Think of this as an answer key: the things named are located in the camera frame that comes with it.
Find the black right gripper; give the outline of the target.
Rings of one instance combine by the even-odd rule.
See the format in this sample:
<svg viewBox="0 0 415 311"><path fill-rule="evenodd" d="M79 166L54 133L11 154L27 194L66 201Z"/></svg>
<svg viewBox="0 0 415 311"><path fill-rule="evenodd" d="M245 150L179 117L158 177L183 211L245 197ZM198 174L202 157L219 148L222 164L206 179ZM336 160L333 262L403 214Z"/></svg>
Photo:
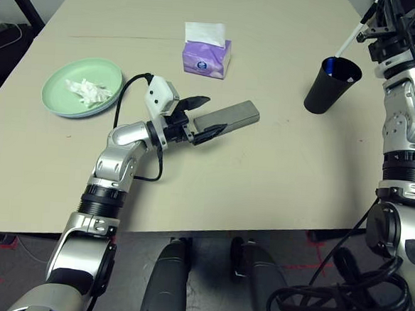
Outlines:
<svg viewBox="0 0 415 311"><path fill-rule="evenodd" d="M415 17L404 15L401 0L389 0L389 16L386 17L387 0L375 0L376 9L368 28L357 34L357 42L374 40L368 45L370 59L382 63L409 49L415 44Z"/></svg>

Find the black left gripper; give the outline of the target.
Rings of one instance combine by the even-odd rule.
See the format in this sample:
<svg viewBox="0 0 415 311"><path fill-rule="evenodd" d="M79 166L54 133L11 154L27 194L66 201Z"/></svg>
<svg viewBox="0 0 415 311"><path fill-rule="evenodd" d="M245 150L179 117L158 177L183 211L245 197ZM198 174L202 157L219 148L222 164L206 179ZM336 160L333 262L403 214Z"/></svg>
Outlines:
<svg viewBox="0 0 415 311"><path fill-rule="evenodd" d="M187 141L192 143L194 146L197 146L218 137L227 128L227 124L212 125L194 135L190 130L189 118L185 113L185 111L201 107L210 100L210 97L205 97L203 95L181 99L177 103L174 112L172 112L169 116L163 117L165 121L163 133L167 142L179 143Z"/></svg>

